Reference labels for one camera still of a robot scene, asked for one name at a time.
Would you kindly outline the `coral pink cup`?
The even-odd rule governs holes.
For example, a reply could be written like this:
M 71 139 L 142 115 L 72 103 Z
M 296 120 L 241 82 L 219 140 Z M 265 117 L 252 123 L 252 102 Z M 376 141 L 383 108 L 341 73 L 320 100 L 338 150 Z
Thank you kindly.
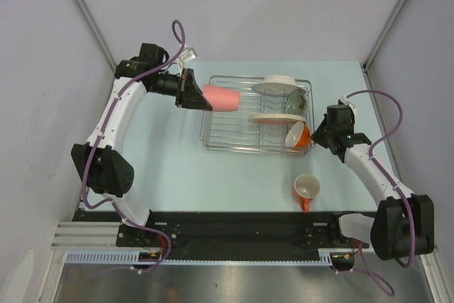
M 215 112 L 232 112 L 239 110 L 240 94 L 232 89 L 206 84 L 203 95 Z

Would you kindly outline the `white bowl orange outside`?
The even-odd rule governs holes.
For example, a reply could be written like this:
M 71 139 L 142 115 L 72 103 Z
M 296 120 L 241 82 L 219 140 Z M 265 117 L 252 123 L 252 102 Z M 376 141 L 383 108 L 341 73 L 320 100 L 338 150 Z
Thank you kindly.
M 285 139 L 285 146 L 292 149 L 306 148 L 311 145 L 309 127 L 303 121 L 296 122 L 289 130 Z

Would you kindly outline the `green ceramic bowl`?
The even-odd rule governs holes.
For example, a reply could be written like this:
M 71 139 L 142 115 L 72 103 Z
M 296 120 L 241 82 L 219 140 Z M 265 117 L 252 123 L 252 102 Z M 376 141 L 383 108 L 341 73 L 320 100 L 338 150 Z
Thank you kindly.
M 303 115 L 306 107 L 305 91 L 294 90 L 287 98 L 284 112 L 286 114 Z

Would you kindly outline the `metal wire dish rack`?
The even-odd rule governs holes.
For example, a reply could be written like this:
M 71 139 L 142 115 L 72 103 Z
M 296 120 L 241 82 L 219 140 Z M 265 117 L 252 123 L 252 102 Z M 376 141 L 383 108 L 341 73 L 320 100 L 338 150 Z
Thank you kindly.
M 306 155 L 315 146 L 309 80 L 215 75 L 209 84 L 239 93 L 240 106 L 204 113 L 201 141 L 208 149 Z

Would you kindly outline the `orange mug white inside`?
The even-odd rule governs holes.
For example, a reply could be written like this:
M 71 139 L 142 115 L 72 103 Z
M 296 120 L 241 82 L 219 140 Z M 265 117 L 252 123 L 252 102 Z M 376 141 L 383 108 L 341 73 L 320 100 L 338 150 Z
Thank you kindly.
M 304 213 L 309 213 L 311 200 L 320 192 L 319 180 L 311 174 L 299 175 L 292 185 L 292 199 Z

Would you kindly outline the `pink beige leaf plate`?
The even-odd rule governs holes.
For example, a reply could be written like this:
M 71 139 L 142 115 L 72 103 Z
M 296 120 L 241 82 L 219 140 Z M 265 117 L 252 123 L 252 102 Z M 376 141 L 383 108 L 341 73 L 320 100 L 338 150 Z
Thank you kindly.
M 306 122 L 306 118 L 294 114 L 252 114 L 248 117 L 248 121 L 256 124 L 269 125 L 290 125 L 298 121 Z

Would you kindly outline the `white scalloped plate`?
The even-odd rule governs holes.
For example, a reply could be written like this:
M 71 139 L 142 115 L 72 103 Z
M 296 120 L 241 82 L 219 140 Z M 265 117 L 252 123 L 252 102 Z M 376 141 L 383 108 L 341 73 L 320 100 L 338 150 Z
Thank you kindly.
M 267 76 L 261 82 L 253 85 L 251 89 L 257 94 L 272 97 L 288 97 L 294 91 L 306 93 L 306 90 L 299 87 L 294 78 L 285 75 Z

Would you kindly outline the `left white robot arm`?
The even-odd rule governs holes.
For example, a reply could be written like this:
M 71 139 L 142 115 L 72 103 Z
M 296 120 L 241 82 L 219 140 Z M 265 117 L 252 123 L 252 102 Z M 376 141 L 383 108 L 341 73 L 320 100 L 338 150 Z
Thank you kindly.
M 187 45 L 169 57 L 156 44 L 142 44 L 139 56 L 116 67 L 108 103 L 87 142 L 74 144 L 71 150 L 82 181 L 83 200 L 88 200 L 88 191 L 92 190 L 104 202 L 112 203 L 121 218 L 134 226 L 131 235 L 142 246 L 155 241 L 157 229 L 147 222 L 150 210 L 133 189 L 135 173 L 123 156 L 124 142 L 135 112 L 148 93 L 174 97 L 175 106 L 183 109 L 213 109 L 196 84 L 194 71 L 185 67 L 195 58 L 195 50 Z

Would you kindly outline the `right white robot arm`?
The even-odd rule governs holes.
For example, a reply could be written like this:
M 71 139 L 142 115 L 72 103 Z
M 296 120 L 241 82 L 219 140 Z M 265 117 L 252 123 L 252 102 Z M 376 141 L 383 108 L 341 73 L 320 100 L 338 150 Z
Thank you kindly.
M 381 260 L 412 258 L 433 252 L 434 204 L 426 194 L 415 194 L 390 174 L 364 133 L 354 131 L 353 110 L 342 103 L 328 106 L 323 121 L 312 135 L 315 144 L 328 148 L 368 190 L 377 205 L 373 217 L 341 214 L 327 229 L 328 241 L 343 247 L 354 238 L 372 246 Z

